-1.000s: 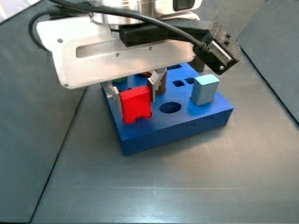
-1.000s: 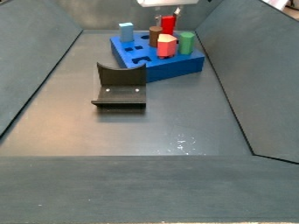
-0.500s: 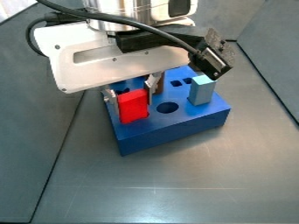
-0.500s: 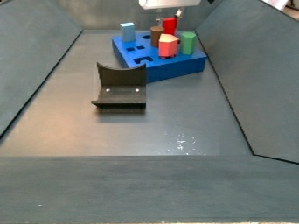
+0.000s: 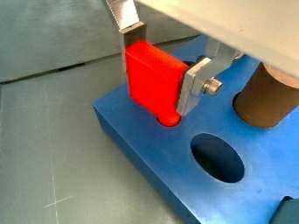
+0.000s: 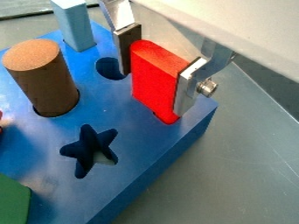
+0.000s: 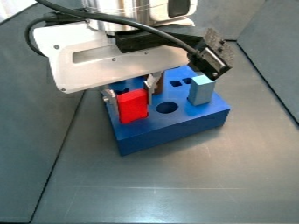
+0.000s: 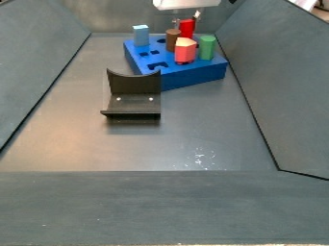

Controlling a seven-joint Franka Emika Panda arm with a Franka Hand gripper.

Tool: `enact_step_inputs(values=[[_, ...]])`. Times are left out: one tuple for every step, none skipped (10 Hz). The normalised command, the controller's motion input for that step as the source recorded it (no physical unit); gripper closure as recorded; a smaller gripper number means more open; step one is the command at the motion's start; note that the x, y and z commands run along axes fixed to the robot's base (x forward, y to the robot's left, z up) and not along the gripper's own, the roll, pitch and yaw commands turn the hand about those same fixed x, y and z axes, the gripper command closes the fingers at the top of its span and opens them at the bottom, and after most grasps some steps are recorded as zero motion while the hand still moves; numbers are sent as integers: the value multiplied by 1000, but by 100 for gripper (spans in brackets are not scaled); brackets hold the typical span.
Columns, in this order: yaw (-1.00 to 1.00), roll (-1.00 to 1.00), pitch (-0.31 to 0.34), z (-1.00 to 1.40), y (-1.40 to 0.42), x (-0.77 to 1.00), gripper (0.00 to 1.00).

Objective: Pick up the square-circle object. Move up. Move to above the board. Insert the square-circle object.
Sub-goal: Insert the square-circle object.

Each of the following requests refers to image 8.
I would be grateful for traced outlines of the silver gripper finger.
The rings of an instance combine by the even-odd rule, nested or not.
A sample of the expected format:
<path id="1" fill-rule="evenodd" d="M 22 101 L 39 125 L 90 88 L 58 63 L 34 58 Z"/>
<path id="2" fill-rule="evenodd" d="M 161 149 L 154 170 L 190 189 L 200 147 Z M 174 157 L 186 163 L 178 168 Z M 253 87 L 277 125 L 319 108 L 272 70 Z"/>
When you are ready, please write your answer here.
<path id="1" fill-rule="evenodd" d="M 200 17 L 201 17 L 201 14 L 202 14 L 201 11 L 197 10 L 196 13 L 193 14 L 193 19 L 194 19 L 194 20 L 198 20 Z"/>
<path id="2" fill-rule="evenodd" d="M 180 27 L 180 18 L 178 18 L 178 15 L 180 15 L 180 10 L 173 10 L 173 25 L 174 25 L 174 29 L 178 29 Z"/>

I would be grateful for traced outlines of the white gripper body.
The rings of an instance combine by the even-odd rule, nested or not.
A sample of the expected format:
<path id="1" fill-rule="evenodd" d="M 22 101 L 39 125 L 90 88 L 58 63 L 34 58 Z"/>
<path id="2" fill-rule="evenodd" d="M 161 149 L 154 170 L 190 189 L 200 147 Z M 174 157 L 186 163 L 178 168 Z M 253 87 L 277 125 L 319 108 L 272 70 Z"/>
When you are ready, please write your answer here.
<path id="1" fill-rule="evenodd" d="M 161 10 L 180 10 L 216 7 L 221 0 L 153 0 L 153 5 Z"/>

